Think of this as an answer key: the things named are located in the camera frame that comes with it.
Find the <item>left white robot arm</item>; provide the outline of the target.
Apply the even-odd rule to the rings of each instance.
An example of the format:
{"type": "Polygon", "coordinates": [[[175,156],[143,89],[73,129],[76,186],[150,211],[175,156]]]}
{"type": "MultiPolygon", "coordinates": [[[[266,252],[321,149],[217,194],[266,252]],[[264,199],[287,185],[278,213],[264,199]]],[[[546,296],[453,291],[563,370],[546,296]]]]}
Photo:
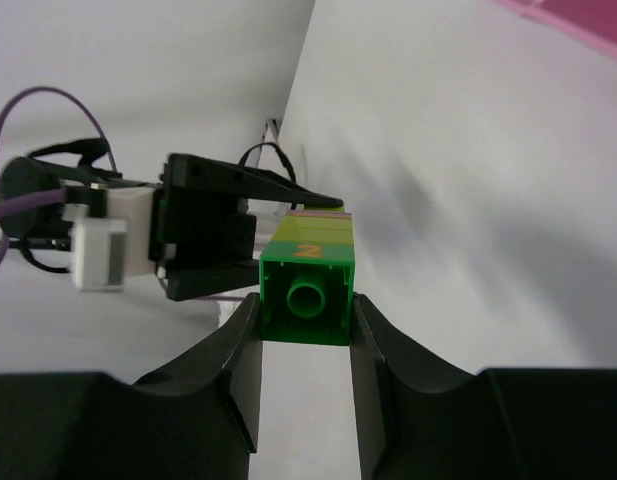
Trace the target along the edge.
{"type": "Polygon", "coordinates": [[[279,175],[192,154],[172,153],[155,182],[100,169],[100,138],[16,157],[0,177],[0,228],[29,256],[39,245],[70,255],[84,292],[118,292],[126,279],[155,276],[172,301],[256,285],[257,219],[252,200],[337,208],[341,200],[279,175]]]}

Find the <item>long multicolour brick stack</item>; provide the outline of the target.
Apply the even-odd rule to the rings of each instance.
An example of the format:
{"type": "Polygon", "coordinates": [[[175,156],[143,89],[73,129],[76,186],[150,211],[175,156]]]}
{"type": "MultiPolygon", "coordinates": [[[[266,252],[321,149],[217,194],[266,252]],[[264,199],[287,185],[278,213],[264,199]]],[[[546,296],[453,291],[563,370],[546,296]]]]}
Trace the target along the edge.
{"type": "Polygon", "coordinates": [[[347,346],[354,296],[352,215],[288,211],[259,257],[262,338],[347,346]]]}

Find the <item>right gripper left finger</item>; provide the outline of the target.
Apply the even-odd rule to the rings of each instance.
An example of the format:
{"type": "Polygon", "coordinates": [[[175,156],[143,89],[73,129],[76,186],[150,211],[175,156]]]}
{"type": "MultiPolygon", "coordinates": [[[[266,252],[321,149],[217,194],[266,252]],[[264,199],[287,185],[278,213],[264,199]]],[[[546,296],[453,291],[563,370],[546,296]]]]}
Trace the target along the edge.
{"type": "Polygon", "coordinates": [[[257,449],[260,299],[132,384],[0,374],[0,479],[245,479],[257,449]]]}

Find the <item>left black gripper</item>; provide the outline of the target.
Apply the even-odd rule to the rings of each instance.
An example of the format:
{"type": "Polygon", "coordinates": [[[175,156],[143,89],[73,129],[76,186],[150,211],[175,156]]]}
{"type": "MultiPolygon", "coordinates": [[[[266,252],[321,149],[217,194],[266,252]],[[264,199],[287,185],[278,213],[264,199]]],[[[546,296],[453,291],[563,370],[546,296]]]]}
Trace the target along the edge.
{"type": "Polygon", "coordinates": [[[339,208],[340,198],[307,190],[264,169],[171,153],[153,202],[149,258],[166,297],[187,301],[259,284],[256,217],[248,201],[339,208]]]}

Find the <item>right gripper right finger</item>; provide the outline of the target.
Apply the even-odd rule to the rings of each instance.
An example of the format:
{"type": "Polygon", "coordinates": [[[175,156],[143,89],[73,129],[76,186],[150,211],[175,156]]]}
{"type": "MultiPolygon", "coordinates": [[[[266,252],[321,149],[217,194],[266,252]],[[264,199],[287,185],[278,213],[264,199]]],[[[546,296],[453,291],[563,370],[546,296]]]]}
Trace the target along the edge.
{"type": "Polygon", "coordinates": [[[470,374],[364,295],[350,362],[365,479],[617,479],[617,369],[470,374]]]}

